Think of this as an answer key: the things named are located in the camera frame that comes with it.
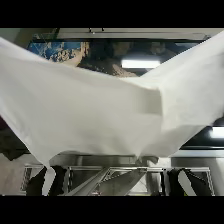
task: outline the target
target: white sheet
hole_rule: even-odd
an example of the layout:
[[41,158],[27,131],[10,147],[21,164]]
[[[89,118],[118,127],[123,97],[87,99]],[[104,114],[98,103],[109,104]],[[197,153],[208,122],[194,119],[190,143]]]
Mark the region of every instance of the white sheet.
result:
[[223,32],[124,79],[0,39],[0,115],[45,165],[63,151],[169,156],[222,116],[223,86]]

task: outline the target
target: white cloth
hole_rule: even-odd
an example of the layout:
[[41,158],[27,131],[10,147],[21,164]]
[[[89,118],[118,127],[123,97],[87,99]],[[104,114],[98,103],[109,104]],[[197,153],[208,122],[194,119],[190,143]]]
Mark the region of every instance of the white cloth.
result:
[[142,77],[47,61],[0,39],[0,115],[43,164],[63,151],[169,156],[224,112],[224,33]]

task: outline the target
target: white fabric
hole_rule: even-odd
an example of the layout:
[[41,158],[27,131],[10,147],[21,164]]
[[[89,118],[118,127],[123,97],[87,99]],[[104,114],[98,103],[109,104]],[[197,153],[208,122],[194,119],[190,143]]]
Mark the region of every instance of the white fabric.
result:
[[124,79],[0,39],[0,115],[43,164],[63,151],[169,156],[222,116],[223,86],[223,32]]

